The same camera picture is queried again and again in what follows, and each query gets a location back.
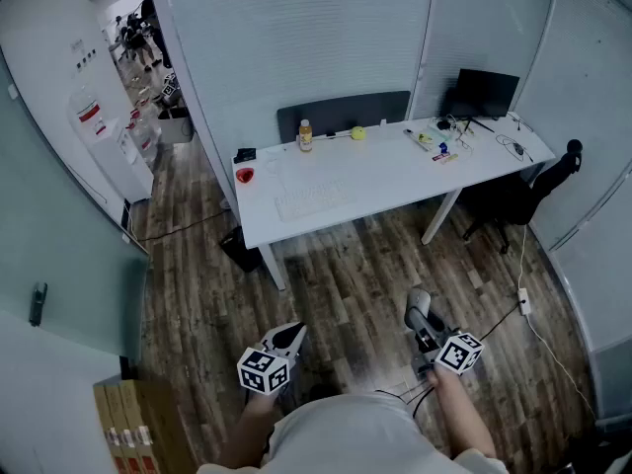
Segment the person's left forearm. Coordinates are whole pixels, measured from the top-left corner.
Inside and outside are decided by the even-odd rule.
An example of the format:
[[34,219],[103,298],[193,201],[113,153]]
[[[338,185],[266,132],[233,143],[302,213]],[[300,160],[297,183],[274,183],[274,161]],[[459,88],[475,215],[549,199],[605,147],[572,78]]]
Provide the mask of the person's left forearm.
[[276,394],[256,394],[246,405],[226,444],[226,464],[232,468],[258,467],[276,422]]

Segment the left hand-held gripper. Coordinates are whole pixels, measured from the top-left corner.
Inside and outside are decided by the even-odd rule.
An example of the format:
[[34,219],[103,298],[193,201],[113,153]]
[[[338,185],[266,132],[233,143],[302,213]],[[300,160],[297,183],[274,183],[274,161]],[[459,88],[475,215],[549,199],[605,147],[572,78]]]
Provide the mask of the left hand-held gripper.
[[306,333],[307,327],[302,322],[290,322],[268,330],[254,347],[244,351],[237,362],[241,386],[261,395],[278,392],[290,380]]

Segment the dark grey desk divider panel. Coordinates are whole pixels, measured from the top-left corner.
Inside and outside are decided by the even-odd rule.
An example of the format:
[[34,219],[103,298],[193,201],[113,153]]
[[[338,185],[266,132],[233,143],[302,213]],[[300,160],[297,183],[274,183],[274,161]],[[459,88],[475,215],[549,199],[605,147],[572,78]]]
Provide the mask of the dark grey desk divider panel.
[[308,119],[314,136],[351,130],[355,126],[380,125],[405,119],[410,91],[382,92],[311,102],[279,109],[276,120],[280,141],[296,140],[300,122]]

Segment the person's white shirt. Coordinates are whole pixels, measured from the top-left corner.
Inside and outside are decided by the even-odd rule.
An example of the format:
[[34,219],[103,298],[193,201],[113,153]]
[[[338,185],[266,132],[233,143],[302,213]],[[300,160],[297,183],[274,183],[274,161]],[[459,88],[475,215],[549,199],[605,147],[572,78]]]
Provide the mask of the person's white shirt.
[[299,407],[280,421],[257,467],[204,464],[197,474],[509,474],[467,449],[450,459],[422,435],[399,400],[380,393],[339,395]]

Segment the clear plastic bag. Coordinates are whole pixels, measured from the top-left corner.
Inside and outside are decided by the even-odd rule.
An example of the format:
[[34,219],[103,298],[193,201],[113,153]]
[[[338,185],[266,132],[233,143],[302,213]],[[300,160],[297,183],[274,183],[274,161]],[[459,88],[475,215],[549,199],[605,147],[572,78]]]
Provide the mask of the clear plastic bag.
[[267,149],[265,155],[265,169],[271,177],[280,177],[283,169],[284,148]]

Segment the person's dark legs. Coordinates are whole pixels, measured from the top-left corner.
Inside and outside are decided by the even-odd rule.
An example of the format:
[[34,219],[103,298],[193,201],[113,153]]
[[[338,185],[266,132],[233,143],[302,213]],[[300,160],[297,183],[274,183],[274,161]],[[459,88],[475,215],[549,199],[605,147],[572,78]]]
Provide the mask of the person's dark legs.
[[317,383],[313,385],[309,391],[309,401],[317,401],[321,399],[331,398],[341,395],[340,388],[330,383]]

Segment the brown cardboard box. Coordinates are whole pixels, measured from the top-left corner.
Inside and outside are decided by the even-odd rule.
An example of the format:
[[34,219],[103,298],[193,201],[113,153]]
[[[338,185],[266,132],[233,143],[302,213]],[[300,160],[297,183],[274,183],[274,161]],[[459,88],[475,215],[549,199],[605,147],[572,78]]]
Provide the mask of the brown cardboard box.
[[104,387],[100,385],[94,385],[93,394],[102,433],[109,449],[115,469],[117,470],[117,474],[126,474],[124,457],[120,453],[118,436],[114,429],[114,422],[110,414],[110,408],[108,405]]
[[133,469],[137,463],[135,449],[129,448],[124,440],[123,431],[127,429],[127,420],[119,393],[119,382],[115,378],[112,378],[104,384],[104,387],[127,472],[128,474],[135,474]]
[[143,474],[196,474],[171,388],[142,380],[123,380],[118,388]]

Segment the black office chair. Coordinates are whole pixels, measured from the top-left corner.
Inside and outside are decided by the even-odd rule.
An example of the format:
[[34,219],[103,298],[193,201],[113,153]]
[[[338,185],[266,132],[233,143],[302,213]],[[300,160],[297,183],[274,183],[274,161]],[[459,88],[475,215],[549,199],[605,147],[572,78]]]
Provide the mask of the black office chair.
[[464,232],[463,239],[467,241],[486,223],[493,223],[503,241],[500,252],[505,254],[510,246],[505,226],[526,226],[539,204],[580,170],[582,154],[582,142],[572,139],[560,160],[541,172],[532,184],[519,173],[513,173],[464,189],[464,204],[474,220]]

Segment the person's right forearm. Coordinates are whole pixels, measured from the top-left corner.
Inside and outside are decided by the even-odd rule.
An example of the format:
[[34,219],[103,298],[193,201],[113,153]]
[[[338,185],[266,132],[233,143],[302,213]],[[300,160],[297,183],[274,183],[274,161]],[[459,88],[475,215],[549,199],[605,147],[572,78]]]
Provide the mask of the person's right forearm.
[[429,374],[429,381],[442,412],[452,455],[475,449],[488,458],[496,458],[497,451],[491,433],[458,374],[435,364]]

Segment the black waste bin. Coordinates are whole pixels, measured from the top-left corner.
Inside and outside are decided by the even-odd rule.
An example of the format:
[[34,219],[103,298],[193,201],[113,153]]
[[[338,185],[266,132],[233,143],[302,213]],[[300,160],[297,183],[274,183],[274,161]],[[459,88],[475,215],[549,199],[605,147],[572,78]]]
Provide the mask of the black waste bin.
[[250,273],[263,262],[258,248],[248,249],[241,226],[236,226],[219,242],[222,251],[244,272]]

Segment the grey mouse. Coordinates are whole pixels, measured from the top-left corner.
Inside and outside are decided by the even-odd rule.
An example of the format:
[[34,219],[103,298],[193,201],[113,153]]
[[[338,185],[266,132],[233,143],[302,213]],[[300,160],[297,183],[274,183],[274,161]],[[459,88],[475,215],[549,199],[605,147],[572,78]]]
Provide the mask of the grey mouse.
[[404,322],[407,326],[407,310],[410,308],[418,308],[426,317],[430,310],[432,298],[430,294],[419,287],[413,287],[407,296],[406,309],[404,314]]

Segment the white water dispenser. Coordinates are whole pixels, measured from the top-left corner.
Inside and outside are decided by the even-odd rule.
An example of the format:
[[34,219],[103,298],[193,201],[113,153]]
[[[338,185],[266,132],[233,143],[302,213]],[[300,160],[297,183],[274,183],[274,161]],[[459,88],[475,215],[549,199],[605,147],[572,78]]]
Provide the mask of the white water dispenser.
[[88,144],[88,150],[118,193],[129,203],[149,199],[154,176],[118,118]]

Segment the grey bin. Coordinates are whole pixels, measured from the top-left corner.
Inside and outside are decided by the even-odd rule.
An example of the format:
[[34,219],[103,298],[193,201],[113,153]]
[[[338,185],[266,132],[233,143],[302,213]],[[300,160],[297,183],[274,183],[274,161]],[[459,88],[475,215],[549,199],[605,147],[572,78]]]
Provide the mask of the grey bin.
[[163,110],[158,116],[163,144],[191,142],[195,128],[186,107],[174,107]]

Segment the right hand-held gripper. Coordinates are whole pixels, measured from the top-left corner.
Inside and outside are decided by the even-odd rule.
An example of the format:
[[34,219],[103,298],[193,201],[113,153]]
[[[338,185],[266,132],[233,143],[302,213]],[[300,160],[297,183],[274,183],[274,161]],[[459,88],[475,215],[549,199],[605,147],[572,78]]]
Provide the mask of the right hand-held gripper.
[[407,327],[415,333],[420,351],[412,360],[418,378],[424,378],[435,365],[461,375],[474,365],[484,350],[481,341],[470,333],[451,328],[431,309],[426,317],[418,308],[408,309]]

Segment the clear water jug red label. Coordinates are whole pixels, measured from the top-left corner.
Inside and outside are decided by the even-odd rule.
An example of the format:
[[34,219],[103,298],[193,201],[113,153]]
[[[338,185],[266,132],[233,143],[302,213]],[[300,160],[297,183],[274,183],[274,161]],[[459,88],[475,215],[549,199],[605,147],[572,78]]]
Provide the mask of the clear water jug red label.
[[82,86],[70,94],[67,108],[70,123],[83,139],[97,139],[106,130],[107,125],[100,102],[87,86]]
[[158,137],[147,116],[138,109],[133,110],[127,129],[144,162],[152,168],[158,154]]

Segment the white keyboard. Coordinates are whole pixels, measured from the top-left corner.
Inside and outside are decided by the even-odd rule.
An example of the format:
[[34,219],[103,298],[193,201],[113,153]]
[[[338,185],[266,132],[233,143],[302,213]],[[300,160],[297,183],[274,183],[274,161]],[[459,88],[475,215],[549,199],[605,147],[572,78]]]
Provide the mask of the white keyboard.
[[285,192],[275,197],[274,204],[279,219],[292,222],[355,201],[356,192],[349,185],[342,181],[331,181]]

